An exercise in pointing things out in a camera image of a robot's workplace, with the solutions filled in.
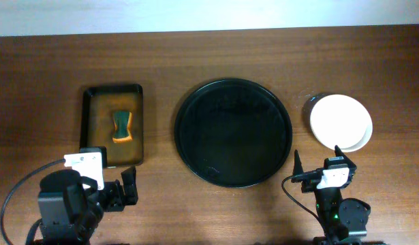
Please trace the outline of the white plate bottom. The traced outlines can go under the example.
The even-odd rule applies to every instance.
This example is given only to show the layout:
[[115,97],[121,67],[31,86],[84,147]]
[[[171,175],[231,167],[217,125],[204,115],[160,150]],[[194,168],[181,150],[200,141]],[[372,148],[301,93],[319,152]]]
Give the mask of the white plate bottom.
[[364,147],[373,134],[368,110],[347,95],[325,95],[313,100],[309,126],[315,138],[325,147],[338,146],[342,152]]

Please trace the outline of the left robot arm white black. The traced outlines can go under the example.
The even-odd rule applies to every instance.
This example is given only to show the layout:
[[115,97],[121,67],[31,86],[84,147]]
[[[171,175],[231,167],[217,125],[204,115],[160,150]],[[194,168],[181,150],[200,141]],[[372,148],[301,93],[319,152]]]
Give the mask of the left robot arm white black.
[[122,180],[97,181],[72,169],[48,174],[40,182],[41,219],[30,228],[26,244],[88,244],[106,212],[122,212],[138,202],[136,168],[121,173]]

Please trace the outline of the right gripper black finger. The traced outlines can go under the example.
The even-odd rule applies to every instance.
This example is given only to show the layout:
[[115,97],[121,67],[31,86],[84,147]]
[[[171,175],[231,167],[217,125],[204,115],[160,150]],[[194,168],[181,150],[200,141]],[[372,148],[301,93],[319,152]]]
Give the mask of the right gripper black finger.
[[300,156],[297,150],[294,151],[294,168],[293,168],[293,172],[292,175],[293,176],[299,176],[302,175],[304,173],[303,168],[302,168],[302,163],[300,160]]
[[335,145],[335,156],[342,158],[342,161],[347,164],[348,167],[353,167],[354,163],[342,152],[340,147]]

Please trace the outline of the orange sponge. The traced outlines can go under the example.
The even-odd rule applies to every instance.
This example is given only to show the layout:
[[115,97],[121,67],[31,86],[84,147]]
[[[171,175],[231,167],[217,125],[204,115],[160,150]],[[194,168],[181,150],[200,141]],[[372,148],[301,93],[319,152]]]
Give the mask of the orange sponge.
[[132,113],[129,111],[116,111],[112,114],[114,121],[114,134],[112,141],[116,144],[130,142],[133,140],[131,136],[131,120]]

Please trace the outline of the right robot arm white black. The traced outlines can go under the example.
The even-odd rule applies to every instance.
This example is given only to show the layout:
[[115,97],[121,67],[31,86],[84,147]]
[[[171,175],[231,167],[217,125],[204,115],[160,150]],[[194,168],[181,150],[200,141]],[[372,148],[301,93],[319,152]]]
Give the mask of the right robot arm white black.
[[294,152],[293,173],[288,180],[301,183],[303,193],[315,195],[313,216],[324,232],[322,237],[313,238],[314,244],[361,244],[361,238],[367,235],[370,205],[359,199],[344,199],[341,194],[356,170],[356,164],[338,146],[335,156],[313,171],[304,171],[298,151]]

